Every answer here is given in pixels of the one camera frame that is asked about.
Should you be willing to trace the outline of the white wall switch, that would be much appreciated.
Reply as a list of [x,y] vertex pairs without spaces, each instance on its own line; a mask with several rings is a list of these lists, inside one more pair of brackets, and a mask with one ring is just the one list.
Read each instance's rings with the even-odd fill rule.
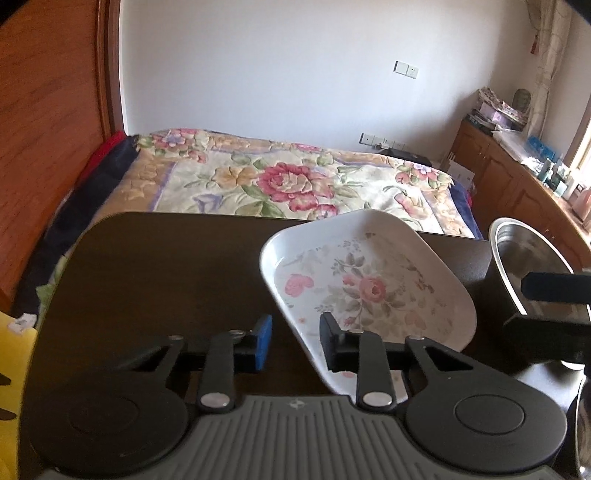
[[394,64],[394,73],[416,79],[418,77],[418,68],[402,61],[397,61]]

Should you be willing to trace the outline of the floral square plate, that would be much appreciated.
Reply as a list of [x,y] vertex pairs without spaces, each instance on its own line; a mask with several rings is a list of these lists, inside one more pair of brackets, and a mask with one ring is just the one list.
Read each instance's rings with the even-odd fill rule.
[[259,270],[273,300],[322,382],[356,395],[356,375],[329,371],[320,317],[342,330],[369,330],[401,343],[408,336],[463,350],[477,329],[467,289],[405,221],[359,210],[288,227],[266,241]]

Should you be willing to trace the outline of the white power strip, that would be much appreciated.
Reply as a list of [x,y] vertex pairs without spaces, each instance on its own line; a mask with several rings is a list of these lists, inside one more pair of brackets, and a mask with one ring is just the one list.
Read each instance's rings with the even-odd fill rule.
[[363,132],[360,135],[359,143],[363,146],[369,146],[375,149],[398,149],[405,150],[407,144],[404,142],[390,140],[385,137]]

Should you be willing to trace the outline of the patterned beige curtain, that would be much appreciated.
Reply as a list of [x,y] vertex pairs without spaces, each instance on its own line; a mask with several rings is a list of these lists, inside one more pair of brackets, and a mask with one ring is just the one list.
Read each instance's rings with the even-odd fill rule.
[[536,30],[537,72],[525,133],[539,137],[544,130],[554,77],[560,69],[570,32],[573,9],[567,1],[528,1]]

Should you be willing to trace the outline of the floral bed quilt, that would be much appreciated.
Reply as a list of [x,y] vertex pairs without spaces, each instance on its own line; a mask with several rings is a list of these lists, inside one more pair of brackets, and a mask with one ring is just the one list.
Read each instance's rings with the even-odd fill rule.
[[93,222],[123,212],[318,220],[390,213],[417,231],[480,238],[447,173],[409,160],[197,129],[140,136]]

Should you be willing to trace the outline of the wooden sideboard cabinet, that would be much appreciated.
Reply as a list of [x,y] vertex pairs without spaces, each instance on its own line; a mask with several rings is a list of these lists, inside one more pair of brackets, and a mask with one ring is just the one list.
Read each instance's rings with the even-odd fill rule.
[[493,137],[463,120],[450,158],[474,174],[472,211],[482,232],[486,233],[497,218],[515,218],[542,233],[573,269],[590,267],[590,234],[571,206],[515,161]]

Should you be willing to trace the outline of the red cloth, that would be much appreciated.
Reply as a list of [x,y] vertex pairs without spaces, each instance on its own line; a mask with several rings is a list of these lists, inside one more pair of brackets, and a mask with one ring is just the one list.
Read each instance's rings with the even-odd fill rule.
[[83,185],[94,170],[102,163],[103,159],[126,138],[127,135],[123,131],[116,131],[106,139],[89,157],[89,160],[76,180],[75,187],[78,188]]

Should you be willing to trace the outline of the stack of magazines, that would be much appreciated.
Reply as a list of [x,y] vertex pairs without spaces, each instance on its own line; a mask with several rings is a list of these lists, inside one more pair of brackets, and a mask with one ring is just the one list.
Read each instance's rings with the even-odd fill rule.
[[501,100],[489,87],[479,89],[477,95],[478,112],[492,123],[506,128],[514,127],[518,130],[522,130],[526,126],[526,115]]

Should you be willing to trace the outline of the wooden louvered wardrobe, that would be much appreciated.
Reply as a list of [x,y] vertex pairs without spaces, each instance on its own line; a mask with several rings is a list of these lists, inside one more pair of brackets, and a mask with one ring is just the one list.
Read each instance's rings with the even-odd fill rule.
[[118,1],[28,1],[1,25],[1,309],[90,155],[123,127]]

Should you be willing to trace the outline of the white paper bag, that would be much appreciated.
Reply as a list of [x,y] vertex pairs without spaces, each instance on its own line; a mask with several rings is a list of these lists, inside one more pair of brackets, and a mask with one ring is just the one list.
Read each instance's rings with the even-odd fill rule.
[[453,152],[447,158],[447,173],[466,190],[473,188],[475,173],[458,163]]

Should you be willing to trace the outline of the dark blue blanket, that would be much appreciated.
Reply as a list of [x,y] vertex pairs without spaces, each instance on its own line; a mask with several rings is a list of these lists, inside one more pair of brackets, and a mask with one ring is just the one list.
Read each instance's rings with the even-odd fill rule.
[[94,170],[83,185],[75,183],[65,201],[58,207],[48,227],[37,242],[17,286],[10,314],[35,314],[40,300],[36,289],[47,284],[58,261],[76,243],[90,225],[99,208],[122,180],[137,158],[136,136],[128,136],[116,146]]

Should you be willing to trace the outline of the yellow plush toy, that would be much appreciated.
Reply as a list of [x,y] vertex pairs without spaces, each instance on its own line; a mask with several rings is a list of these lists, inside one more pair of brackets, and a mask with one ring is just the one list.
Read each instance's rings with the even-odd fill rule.
[[37,337],[28,318],[1,313],[1,478],[18,478],[19,421],[25,380]]

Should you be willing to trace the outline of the large steel bowl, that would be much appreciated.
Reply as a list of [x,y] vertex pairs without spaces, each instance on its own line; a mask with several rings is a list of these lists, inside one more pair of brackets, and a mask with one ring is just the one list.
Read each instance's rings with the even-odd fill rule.
[[[565,257],[540,232],[528,224],[509,217],[496,219],[489,229],[492,260],[486,276],[486,306],[495,321],[494,338],[510,357],[528,362],[515,355],[503,342],[503,325],[515,314],[532,313],[535,309],[521,299],[520,284],[533,271],[576,273]],[[566,367],[583,370],[579,365]]]

